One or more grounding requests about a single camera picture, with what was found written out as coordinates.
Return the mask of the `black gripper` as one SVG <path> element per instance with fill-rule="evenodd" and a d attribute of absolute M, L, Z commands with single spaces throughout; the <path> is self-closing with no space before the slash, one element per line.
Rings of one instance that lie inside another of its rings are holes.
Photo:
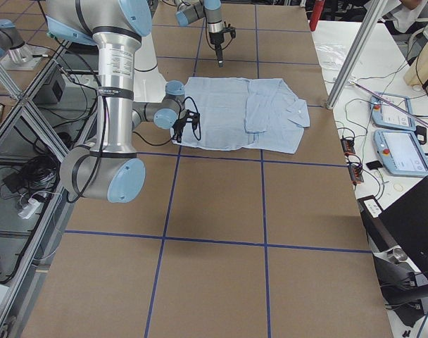
<path fill-rule="evenodd" d="M 222 43 L 225 42 L 224 33 L 225 32 L 223 30 L 208 33 L 210 46 L 213 47 L 213 50 L 215 51 L 219 67 L 223 67 L 224 64 L 222 52 Z"/>
<path fill-rule="evenodd" d="M 179 117 L 174 125 L 172 126 L 173 134 L 171 136 L 172 141 L 181 141 L 182 134 L 186 124 L 190 124 L 192 132 L 195 135 L 196 131 L 196 112 L 190 111 L 188 109 L 183 110 L 182 116 Z"/>

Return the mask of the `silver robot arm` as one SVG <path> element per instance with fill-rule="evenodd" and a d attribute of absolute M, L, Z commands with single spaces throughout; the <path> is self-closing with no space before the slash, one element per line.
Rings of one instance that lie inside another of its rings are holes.
<path fill-rule="evenodd" d="M 225 42 L 226 27 L 222 19 L 221 1 L 205 0 L 174 1 L 176 6 L 175 18 L 180 27 L 189 26 L 204 19 L 209 42 L 213 45 L 218 66 L 223 67 L 222 44 Z"/>
<path fill-rule="evenodd" d="M 176 80 L 166 84 L 160 102 L 134 101 L 134 57 L 152 28 L 147 1 L 48 1 L 46 17 L 55 37 L 99 50 L 96 136 L 65 156 L 61 182 L 77 198 L 128 203 L 146 178 L 132 146 L 134 128 L 150 118 L 181 142 L 187 124 L 200 133 L 200 114 L 186 108 L 184 85 Z"/>

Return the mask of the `grey robot base mount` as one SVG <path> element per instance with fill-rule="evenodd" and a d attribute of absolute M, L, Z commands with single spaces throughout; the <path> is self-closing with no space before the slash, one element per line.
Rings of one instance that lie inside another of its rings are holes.
<path fill-rule="evenodd" d="M 34 70 L 47 54 L 46 47 L 27 44 L 10 20 L 0 20 L 0 63 L 6 70 Z"/>

